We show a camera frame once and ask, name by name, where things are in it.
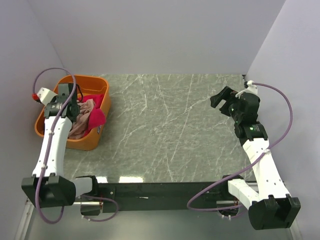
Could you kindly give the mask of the dusty pink printed t-shirt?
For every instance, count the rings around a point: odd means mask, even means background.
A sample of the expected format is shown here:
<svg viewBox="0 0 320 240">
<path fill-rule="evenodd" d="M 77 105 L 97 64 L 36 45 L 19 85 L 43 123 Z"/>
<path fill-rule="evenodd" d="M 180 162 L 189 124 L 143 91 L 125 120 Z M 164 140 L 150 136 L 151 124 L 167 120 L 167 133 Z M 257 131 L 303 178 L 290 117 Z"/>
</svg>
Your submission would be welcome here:
<svg viewBox="0 0 320 240">
<path fill-rule="evenodd" d="M 72 140 L 81 139 L 85 135 L 85 131 L 88 128 L 89 117 L 95 107 L 93 99 L 88 99 L 85 102 L 78 102 L 77 104 L 79 106 L 79 114 L 68 134 L 68 138 Z"/>
</svg>

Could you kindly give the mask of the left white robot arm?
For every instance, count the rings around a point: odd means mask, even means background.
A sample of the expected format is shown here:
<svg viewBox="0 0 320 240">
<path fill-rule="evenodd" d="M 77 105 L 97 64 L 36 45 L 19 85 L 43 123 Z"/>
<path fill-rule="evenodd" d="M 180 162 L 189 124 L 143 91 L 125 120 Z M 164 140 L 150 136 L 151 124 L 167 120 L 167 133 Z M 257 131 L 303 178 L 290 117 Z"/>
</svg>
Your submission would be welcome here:
<svg viewBox="0 0 320 240">
<path fill-rule="evenodd" d="M 37 93 L 45 101 L 44 137 L 31 177 L 21 183 L 22 190 L 38 209 L 71 206 L 82 195 L 94 201 L 100 195 L 94 176 L 74 180 L 64 177 L 68 135 L 80 110 L 73 83 L 59 84 L 57 89 L 58 93 L 45 88 Z"/>
</svg>

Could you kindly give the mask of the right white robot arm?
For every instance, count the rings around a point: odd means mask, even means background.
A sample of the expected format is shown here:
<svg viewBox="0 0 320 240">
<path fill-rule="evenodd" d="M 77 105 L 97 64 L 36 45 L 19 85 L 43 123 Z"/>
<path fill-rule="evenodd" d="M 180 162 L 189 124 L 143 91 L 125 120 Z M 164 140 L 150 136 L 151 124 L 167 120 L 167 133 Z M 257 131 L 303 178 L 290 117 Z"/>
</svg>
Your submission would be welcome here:
<svg viewBox="0 0 320 240">
<path fill-rule="evenodd" d="M 224 87 L 210 98 L 216 108 L 224 101 L 220 112 L 234 120 L 234 132 L 250 161 L 258 190 L 245 180 L 233 177 L 219 187 L 222 198 L 236 197 L 248 210 L 255 230 L 290 228 L 301 209 L 300 200 L 292 197 L 283 183 L 271 153 L 265 127 L 258 121 L 260 98 L 256 87 L 237 92 Z"/>
</svg>

